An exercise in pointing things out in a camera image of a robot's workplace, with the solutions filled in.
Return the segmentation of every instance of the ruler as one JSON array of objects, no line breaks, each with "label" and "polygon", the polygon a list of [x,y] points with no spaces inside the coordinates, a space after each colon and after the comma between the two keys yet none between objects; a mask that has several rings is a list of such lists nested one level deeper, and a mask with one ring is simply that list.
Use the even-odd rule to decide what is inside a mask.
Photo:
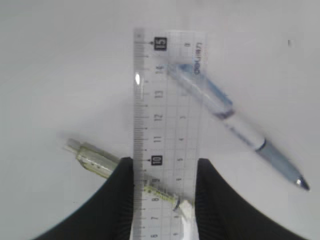
[{"label": "ruler", "polygon": [[133,240],[198,239],[194,199],[202,104],[168,74],[205,75],[206,35],[134,31]]}]

